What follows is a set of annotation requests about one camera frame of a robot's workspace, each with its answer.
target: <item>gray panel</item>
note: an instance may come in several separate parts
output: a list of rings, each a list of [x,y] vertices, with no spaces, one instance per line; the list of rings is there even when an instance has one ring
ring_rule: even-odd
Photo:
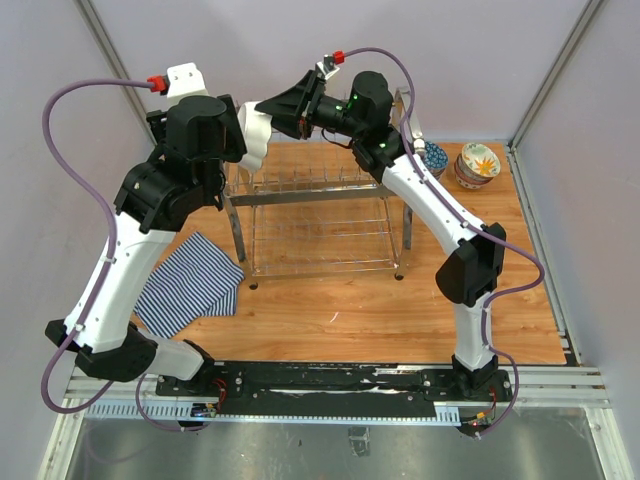
[[[183,435],[135,420],[86,422],[81,435],[69,480],[603,479],[580,409],[520,410],[481,442],[447,427],[237,423]]]
[[[55,415],[40,398],[40,376],[54,352],[47,321],[77,301],[106,238],[100,209],[68,179],[42,139],[47,98],[67,83],[109,76],[72,2],[0,6],[0,476],[36,477]],[[118,89],[77,92],[53,112],[63,155],[107,198],[150,148]],[[61,399],[65,358],[51,388]]]
[[[259,100],[297,82],[323,54],[379,46],[412,72],[417,113],[430,138],[511,138],[585,0],[94,0],[130,75],[147,78],[195,61],[210,92]],[[405,84],[389,60],[349,60],[332,79],[379,69]],[[148,106],[163,106],[159,98]]]
[[[604,375],[636,472],[639,16],[637,1],[604,6],[520,148],[568,323]]]

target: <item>striped towel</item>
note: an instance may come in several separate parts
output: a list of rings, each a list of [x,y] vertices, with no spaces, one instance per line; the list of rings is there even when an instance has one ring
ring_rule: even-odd
[[[235,315],[242,269],[199,232],[150,276],[133,311],[149,331],[170,338],[198,317]]]

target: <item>wooden surface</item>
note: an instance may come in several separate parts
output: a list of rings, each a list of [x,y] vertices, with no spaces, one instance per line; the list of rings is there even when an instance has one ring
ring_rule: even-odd
[[[510,242],[532,251],[502,146],[488,145],[502,162],[502,173],[489,185],[479,191],[463,189],[453,177],[451,163],[442,183],[469,211],[487,223],[500,222]],[[442,146],[453,162],[462,145]],[[271,145],[269,158],[274,158],[274,153],[285,158],[288,148],[292,147]],[[335,161],[352,165],[353,158],[349,151],[343,151]],[[358,202],[361,200],[316,202],[307,207],[316,212],[346,211],[358,218]],[[402,202],[393,198],[390,204],[394,225],[399,226]],[[251,207],[238,210],[249,243]],[[411,263],[403,281],[394,280],[393,272],[387,271],[263,279],[255,291],[243,282],[237,315],[197,319],[175,338],[196,342],[216,359],[449,363],[455,348],[453,310],[434,278],[445,257],[431,232],[415,216],[413,225]],[[227,215],[212,208],[191,216],[163,259],[194,231],[202,232],[237,260]],[[286,254],[281,256],[282,261],[287,258]],[[520,285],[535,276],[535,267],[507,251],[498,288]],[[493,338],[497,348],[511,353],[520,363],[564,363],[543,286],[495,302]]]

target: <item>bowl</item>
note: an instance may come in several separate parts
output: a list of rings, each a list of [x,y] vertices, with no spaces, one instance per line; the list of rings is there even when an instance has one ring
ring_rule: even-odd
[[[427,170],[431,172],[436,180],[440,180],[440,177],[444,173],[449,164],[449,157],[442,147],[432,142],[426,142],[425,145],[426,154],[422,159],[422,163],[427,167]]]
[[[472,190],[481,188],[500,173],[500,159],[486,145],[467,143],[454,164],[457,182]]]

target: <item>gray floor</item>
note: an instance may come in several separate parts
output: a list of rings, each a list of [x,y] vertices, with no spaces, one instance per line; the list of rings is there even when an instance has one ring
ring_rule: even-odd
[[[372,426],[365,445],[350,440],[349,429],[216,423],[199,434],[176,434],[138,420],[92,420],[83,427],[67,478],[604,478],[581,409],[521,409],[482,441],[452,427]]]

